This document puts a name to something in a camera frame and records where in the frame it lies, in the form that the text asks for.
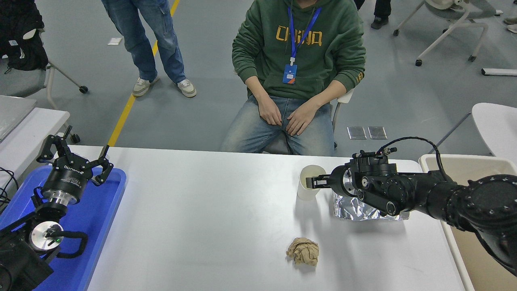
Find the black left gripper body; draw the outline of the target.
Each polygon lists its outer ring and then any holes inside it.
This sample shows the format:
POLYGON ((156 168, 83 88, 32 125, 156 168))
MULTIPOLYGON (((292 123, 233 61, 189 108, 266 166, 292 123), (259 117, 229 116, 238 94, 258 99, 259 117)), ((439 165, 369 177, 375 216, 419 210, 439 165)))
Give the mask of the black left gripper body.
POLYGON ((93 176, 92 169, 87 168, 87 160, 77 160, 73 163, 66 160, 54 160, 53 169, 41 189, 41 194, 47 200, 57 194, 66 193, 70 202, 80 202, 88 180, 93 176))

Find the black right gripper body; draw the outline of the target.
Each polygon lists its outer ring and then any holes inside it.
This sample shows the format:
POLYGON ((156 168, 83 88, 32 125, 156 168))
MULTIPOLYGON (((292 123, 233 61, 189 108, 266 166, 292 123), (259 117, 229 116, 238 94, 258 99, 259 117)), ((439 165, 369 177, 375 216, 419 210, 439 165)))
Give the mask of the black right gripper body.
POLYGON ((347 170, 347 166, 338 166, 331 171, 327 180, 327 184, 330 186, 332 191, 338 195, 348 195, 347 189, 343 182, 347 170))

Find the person's left hand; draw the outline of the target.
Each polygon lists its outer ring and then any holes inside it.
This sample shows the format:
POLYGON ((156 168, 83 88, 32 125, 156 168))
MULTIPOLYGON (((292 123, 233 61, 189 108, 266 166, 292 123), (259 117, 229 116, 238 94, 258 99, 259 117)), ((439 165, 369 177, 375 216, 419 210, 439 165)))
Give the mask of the person's left hand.
POLYGON ((315 117, 319 105, 307 101, 300 105, 289 117, 286 131, 290 136, 301 135, 315 117))

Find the person's right hand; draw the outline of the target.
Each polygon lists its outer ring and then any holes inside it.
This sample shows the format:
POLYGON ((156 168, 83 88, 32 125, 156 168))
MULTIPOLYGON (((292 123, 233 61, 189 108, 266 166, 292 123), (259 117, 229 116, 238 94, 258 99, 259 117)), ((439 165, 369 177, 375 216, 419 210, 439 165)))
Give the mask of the person's right hand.
POLYGON ((257 97, 260 117, 269 125, 282 126, 282 116, 277 104, 269 97, 257 97))

